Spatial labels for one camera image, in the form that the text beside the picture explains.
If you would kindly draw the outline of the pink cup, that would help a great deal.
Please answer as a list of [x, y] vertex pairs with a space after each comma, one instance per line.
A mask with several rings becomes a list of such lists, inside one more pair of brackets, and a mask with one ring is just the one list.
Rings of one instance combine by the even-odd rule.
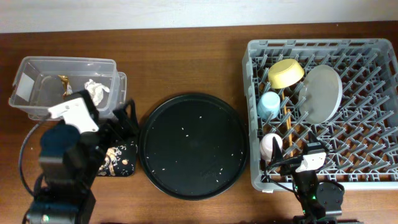
[[280, 150], [282, 150], [283, 142], [282, 138], [275, 133], [266, 134], [260, 141], [260, 153], [261, 158], [266, 162], [270, 162], [273, 152], [273, 139], [276, 138]]

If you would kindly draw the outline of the white tissue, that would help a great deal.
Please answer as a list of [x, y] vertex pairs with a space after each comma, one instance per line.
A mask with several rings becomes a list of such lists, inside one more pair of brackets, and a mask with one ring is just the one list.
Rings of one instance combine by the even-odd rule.
[[89, 79], [89, 81], [84, 84], [84, 87], [90, 94], [93, 104], [95, 106], [98, 106], [102, 102], [104, 98], [104, 92], [110, 92], [110, 89], [108, 87], [101, 83], [96, 83], [92, 79]]

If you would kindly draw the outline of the food scraps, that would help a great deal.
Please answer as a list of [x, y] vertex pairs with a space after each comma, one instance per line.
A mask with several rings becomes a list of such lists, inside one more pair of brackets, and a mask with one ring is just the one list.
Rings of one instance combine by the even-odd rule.
[[129, 159], [127, 158], [127, 147], [111, 147], [106, 152], [104, 162], [100, 166], [97, 175], [122, 177], [128, 175]]

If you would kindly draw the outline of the blue cup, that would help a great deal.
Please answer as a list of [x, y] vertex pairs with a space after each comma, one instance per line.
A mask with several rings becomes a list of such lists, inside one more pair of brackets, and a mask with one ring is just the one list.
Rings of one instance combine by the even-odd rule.
[[274, 119], [280, 111], [280, 97], [273, 91], [265, 92], [257, 104], [257, 115], [263, 119]]

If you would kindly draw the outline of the gold candy wrapper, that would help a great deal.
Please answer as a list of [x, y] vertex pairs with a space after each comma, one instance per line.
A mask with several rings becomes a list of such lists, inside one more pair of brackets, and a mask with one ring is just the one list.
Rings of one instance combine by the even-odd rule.
[[73, 93], [72, 87], [70, 85], [69, 78], [65, 75], [58, 75], [59, 79], [61, 80], [62, 86], [64, 88], [63, 97], [71, 95]]

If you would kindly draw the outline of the white plate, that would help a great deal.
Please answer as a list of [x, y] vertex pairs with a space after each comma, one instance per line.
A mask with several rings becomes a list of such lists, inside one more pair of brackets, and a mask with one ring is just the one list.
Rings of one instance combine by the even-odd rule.
[[310, 124], [320, 124], [331, 119], [340, 106], [343, 95], [342, 81], [339, 74], [328, 65], [314, 67], [303, 81], [299, 91], [298, 107]]

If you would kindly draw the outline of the yellow bowl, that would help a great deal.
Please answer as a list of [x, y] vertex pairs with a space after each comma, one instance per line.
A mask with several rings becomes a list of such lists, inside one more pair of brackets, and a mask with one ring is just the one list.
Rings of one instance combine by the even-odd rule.
[[297, 83], [305, 74], [304, 69], [295, 59], [284, 59], [269, 69], [268, 79], [271, 88], [281, 89]]

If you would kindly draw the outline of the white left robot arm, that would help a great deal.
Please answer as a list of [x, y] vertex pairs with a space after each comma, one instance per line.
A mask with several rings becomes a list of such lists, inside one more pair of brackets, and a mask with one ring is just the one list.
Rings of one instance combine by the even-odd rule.
[[128, 144], [139, 134], [135, 103], [113, 111], [116, 121], [101, 123], [97, 131], [81, 133], [59, 121], [40, 139], [42, 173], [33, 189], [34, 200], [24, 223], [88, 223], [96, 203], [91, 186], [107, 161], [108, 149]]

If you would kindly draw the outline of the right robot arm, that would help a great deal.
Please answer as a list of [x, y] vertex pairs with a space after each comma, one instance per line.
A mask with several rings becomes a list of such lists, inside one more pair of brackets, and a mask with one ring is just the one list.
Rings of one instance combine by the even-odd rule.
[[309, 134], [301, 154], [284, 159], [276, 138], [272, 139], [270, 168], [278, 167], [280, 175], [292, 177], [292, 190], [300, 202], [303, 215], [293, 217], [294, 223], [336, 223], [342, 214], [345, 188], [333, 181], [320, 182], [317, 170], [323, 167], [329, 150], [313, 134]]

